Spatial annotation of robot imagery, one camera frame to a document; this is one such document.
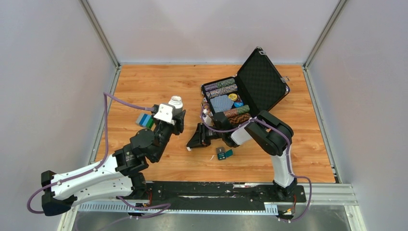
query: white wall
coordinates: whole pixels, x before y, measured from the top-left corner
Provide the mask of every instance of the white wall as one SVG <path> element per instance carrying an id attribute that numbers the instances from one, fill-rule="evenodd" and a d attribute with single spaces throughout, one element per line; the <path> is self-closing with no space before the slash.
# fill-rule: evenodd
<path id="1" fill-rule="evenodd" d="M 86 164 L 115 70 L 77 0 L 1 1 L 0 54 L 1 230 L 56 230 L 27 199 Z"/>
<path id="2" fill-rule="evenodd" d="M 408 2 L 350 0 L 310 71 L 369 231 L 407 230 Z"/>
<path id="3" fill-rule="evenodd" d="M 302 63 L 338 0 L 89 0 L 121 62 Z"/>

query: wooden floor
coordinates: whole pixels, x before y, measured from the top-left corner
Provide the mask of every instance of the wooden floor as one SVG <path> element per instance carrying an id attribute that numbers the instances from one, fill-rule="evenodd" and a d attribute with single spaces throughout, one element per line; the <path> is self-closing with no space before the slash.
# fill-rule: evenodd
<path id="1" fill-rule="evenodd" d="M 273 168 L 270 157 L 253 140 L 233 149 L 234 155 L 218 161 L 215 148 L 226 146 L 221 140 L 210 147 L 188 152 L 186 144 L 200 122 L 200 86 L 234 75 L 240 65 L 125 65 L 122 67 L 115 96 L 140 106 L 167 103 L 172 95 L 183 99 L 184 132 L 172 136 L 159 163 L 144 170 L 146 180 L 270 182 Z M 278 65 L 288 76 L 291 92 L 270 112 L 294 130 L 292 162 L 297 175 L 313 182 L 334 182 L 319 125 L 299 65 Z M 113 102 L 108 116 L 109 154 L 129 143 L 141 127 L 135 124 L 142 111 Z M 105 150 L 102 138 L 96 160 Z"/>

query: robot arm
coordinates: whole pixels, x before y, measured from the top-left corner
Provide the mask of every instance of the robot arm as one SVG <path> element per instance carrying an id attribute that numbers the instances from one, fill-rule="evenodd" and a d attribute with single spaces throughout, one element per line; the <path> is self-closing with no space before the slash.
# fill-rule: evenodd
<path id="1" fill-rule="evenodd" d="M 283 133 L 289 139 L 289 144 L 292 144 L 293 130 L 289 125 L 267 111 L 260 112 L 257 119 Z M 286 149 L 289 144 L 285 138 L 273 130 L 266 131 L 266 127 L 258 122 L 250 122 L 244 129 L 270 155 L 275 172 L 273 182 L 281 187 L 285 195 L 289 195 L 296 186 L 297 180 L 289 172 L 292 164 L 290 156 L 286 157 Z"/>
<path id="2" fill-rule="evenodd" d="M 144 176 L 140 171 L 148 168 L 146 158 L 152 163 L 160 161 L 163 151 L 172 134 L 179 135 L 184 130 L 186 111 L 167 103 L 155 105 L 154 130 L 142 129 L 130 138 L 130 143 L 108 156 L 103 165 L 96 169 L 99 162 L 83 168 L 55 174 L 45 171 L 41 174 L 42 186 L 57 182 L 45 190 L 42 196 L 42 208 L 46 216 L 55 216 L 68 211 L 86 201 L 110 196 L 129 196 L 140 198 L 146 189 Z M 61 180 L 84 173 L 93 172 L 61 183 Z"/>
<path id="3" fill-rule="evenodd" d="M 290 126 L 267 111 L 260 112 L 256 118 L 283 133 L 289 139 L 290 144 L 292 144 L 293 130 Z M 212 121 L 215 124 L 215 127 L 212 127 L 214 129 L 232 128 L 228 119 L 222 113 L 214 114 Z M 190 151 L 192 148 L 207 147 L 211 144 L 211 140 L 220 138 L 229 147 L 237 147 L 248 140 L 254 139 L 271 157 L 275 171 L 274 183 L 280 187 L 284 195 L 289 195 L 296 186 L 297 180 L 289 172 L 288 167 L 292 169 L 292 164 L 290 163 L 290 156 L 287 158 L 285 155 L 286 148 L 289 146 L 287 141 L 273 130 L 266 131 L 267 127 L 256 122 L 256 120 L 251 119 L 251 121 L 235 131 L 225 133 L 214 132 L 208 129 L 208 125 L 199 123 L 197 124 L 194 136 L 187 144 L 187 149 Z"/>

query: case latch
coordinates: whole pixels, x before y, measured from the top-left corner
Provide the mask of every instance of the case latch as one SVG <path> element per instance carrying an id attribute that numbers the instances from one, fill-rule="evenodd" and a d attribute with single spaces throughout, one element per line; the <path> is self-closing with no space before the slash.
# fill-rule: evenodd
<path id="1" fill-rule="evenodd" d="M 289 77 L 287 77 L 287 76 L 281 77 L 281 80 L 282 80 L 282 82 L 284 82 L 284 83 L 291 81 L 291 80 L 289 79 Z"/>

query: white bottle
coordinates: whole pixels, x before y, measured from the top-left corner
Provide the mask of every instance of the white bottle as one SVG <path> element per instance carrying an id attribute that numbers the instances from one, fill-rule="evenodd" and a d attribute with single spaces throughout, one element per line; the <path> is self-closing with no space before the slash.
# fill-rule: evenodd
<path id="1" fill-rule="evenodd" d="M 183 111 L 183 101 L 181 101 L 181 97 L 178 95 L 173 95 L 168 104 L 176 108 L 173 114 L 174 116 Z"/>

